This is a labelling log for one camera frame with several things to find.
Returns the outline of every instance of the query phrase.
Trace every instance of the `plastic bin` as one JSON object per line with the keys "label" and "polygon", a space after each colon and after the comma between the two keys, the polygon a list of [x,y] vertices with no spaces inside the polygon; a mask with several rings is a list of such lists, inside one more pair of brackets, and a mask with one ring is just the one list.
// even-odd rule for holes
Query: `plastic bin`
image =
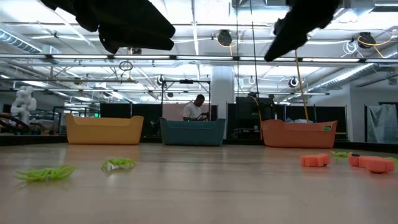
{"label": "plastic bin", "polygon": [[285,123],[281,120],[262,122],[266,146],[297,148],[332,148],[337,121],[324,123]]}
{"label": "plastic bin", "polygon": [[160,119],[162,141],[166,145],[220,146],[223,144],[225,119],[217,121],[167,121]]}
{"label": "plastic bin", "polygon": [[139,144],[144,117],[81,118],[67,114],[70,144]]}

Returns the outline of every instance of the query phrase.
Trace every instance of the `orange basket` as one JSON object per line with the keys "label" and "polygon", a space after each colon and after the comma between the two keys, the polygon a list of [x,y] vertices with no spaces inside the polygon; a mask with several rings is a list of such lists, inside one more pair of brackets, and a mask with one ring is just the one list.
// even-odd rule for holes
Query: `orange basket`
{"label": "orange basket", "polygon": [[297,148],[332,148],[337,121],[324,123],[285,123],[281,120],[262,122],[266,146]]}
{"label": "orange basket", "polygon": [[70,144],[139,144],[144,117],[81,118],[67,114]]}

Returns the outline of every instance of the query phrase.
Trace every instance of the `yellow basket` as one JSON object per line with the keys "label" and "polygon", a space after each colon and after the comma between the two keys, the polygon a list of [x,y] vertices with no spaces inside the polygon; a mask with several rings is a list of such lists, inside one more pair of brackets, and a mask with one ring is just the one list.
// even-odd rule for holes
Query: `yellow basket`
{"label": "yellow basket", "polygon": [[81,118],[67,114],[70,144],[139,144],[144,117]]}

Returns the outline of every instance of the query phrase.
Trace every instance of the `blue basket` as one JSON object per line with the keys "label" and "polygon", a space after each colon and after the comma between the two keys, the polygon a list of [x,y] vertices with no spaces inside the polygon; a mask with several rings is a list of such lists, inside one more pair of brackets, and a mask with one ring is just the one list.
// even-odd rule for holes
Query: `blue basket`
{"label": "blue basket", "polygon": [[166,145],[220,146],[223,144],[225,119],[211,122],[167,121],[160,118],[162,141]]}

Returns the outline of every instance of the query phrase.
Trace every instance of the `white t-shirt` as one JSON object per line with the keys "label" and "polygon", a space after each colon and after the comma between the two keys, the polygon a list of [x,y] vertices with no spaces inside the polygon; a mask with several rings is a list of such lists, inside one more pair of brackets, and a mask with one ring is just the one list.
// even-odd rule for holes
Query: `white t-shirt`
{"label": "white t-shirt", "polygon": [[201,115],[201,109],[193,103],[189,103],[184,107],[184,118],[198,118]]}

